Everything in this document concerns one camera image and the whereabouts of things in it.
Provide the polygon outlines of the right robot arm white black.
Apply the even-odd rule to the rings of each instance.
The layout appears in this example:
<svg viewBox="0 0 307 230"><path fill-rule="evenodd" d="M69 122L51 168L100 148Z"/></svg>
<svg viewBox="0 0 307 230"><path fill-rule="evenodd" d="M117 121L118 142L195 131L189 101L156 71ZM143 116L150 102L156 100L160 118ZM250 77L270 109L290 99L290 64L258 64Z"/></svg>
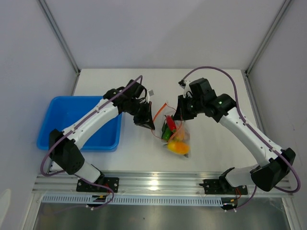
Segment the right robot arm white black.
<svg viewBox="0 0 307 230"><path fill-rule="evenodd" d="M228 94L216 95L209 81L181 80L184 89L178 96L175 120L192 120L205 114L227 128L250 151L257 164L245 168L230 168L221 175L219 188L230 193L241 185L254 184L269 192L290 172L296 154L291 148L282 149L260 132L237 109L236 101Z"/></svg>

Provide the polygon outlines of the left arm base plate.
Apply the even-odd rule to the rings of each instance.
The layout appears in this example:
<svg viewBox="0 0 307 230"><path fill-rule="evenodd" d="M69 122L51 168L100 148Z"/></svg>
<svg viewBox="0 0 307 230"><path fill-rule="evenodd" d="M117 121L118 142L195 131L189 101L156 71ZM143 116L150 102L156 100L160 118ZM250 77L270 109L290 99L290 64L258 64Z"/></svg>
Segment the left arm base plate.
<svg viewBox="0 0 307 230"><path fill-rule="evenodd" d="M119 178L118 177L104 177L103 179L95 182L96 184L103 185L104 187L108 187L113 190L114 193L118 192L119 188ZM110 192L106 188L102 188L100 186L95 186L86 183L83 180L78 180L77 186L76 186L77 192L88 192L88 193L108 193Z"/></svg>

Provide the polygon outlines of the red chili pepper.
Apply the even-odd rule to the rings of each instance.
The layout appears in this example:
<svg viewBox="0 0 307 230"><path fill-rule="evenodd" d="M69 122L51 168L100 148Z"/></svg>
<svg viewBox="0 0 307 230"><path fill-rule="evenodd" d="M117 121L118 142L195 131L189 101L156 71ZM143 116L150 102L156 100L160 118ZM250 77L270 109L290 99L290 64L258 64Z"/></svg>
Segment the red chili pepper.
<svg viewBox="0 0 307 230"><path fill-rule="evenodd" d="M176 123L174 122L172 116L167 115L166 118L165 118L165 120L166 120L166 124L167 124L169 130L170 130L171 132L175 133L176 130L177 130L177 126L176 126Z"/></svg>

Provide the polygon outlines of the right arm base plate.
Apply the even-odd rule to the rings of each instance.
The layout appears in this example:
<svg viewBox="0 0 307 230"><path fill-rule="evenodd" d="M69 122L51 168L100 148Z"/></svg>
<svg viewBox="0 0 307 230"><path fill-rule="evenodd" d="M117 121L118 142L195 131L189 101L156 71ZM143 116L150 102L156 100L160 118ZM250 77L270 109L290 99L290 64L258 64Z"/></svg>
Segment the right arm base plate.
<svg viewBox="0 0 307 230"><path fill-rule="evenodd" d="M247 195L248 189L245 185L232 187L227 181L219 179L204 179L199 186L207 195Z"/></svg>

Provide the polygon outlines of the green cucumber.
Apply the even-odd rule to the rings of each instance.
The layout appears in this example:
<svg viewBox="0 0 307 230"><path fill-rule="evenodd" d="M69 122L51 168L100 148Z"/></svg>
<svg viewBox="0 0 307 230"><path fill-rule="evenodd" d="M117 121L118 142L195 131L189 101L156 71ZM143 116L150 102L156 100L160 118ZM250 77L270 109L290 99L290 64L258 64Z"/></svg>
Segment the green cucumber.
<svg viewBox="0 0 307 230"><path fill-rule="evenodd" d="M162 126L161 139L168 142L171 136L172 136L172 131L169 129L167 123L164 122L164 124Z"/></svg>

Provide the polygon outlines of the yellow mango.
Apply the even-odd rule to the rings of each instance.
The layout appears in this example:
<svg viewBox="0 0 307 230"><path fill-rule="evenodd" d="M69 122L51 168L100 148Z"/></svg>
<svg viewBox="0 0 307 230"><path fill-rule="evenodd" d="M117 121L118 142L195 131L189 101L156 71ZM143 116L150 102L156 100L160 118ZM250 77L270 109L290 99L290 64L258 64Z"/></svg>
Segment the yellow mango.
<svg viewBox="0 0 307 230"><path fill-rule="evenodd" d="M171 141L167 144L167 149L178 155L186 155L190 151L190 147L185 142Z"/></svg>

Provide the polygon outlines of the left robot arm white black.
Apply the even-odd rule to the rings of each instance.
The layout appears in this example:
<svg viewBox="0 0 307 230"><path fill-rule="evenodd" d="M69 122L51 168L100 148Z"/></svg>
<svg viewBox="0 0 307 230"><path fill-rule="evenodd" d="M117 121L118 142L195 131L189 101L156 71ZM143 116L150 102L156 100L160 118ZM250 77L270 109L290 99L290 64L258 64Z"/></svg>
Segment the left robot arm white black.
<svg viewBox="0 0 307 230"><path fill-rule="evenodd" d="M47 157L63 172L85 180L92 191L104 187L103 173L88 163L81 148L102 126L122 113L133 116L135 125L154 130L150 93L142 85L142 76L130 80L125 87L107 91L88 113L74 124L49 134Z"/></svg>

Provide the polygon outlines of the clear zip bag orange zipper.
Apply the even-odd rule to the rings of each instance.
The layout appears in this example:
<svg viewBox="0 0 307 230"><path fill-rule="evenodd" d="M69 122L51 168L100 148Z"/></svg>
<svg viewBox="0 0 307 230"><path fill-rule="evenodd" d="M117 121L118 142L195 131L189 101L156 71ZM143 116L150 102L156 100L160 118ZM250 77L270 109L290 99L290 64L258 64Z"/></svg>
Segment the clear zip bag orange zipper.
<svg viewBox="0 0 307 230"><path fill-rule="evenodd" d="M158 147L165 153L187 159L190 156L190 133L185 121L174 119L176 109L165 102L153 117L151 131Z"/></svg>

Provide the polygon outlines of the red orange mango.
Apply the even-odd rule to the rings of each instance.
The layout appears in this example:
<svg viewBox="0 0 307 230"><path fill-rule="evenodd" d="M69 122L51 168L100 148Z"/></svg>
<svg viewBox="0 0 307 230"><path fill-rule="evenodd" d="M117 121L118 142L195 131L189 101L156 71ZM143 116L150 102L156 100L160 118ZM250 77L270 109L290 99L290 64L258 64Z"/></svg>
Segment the red orange mango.
<svg viewBox="0 0 307 230"><path fill-rule="evenodd" d="M173 140L175 141L184 141L185 140L185 128L180 128L176 131L176 133L174 134Z"/></svg>

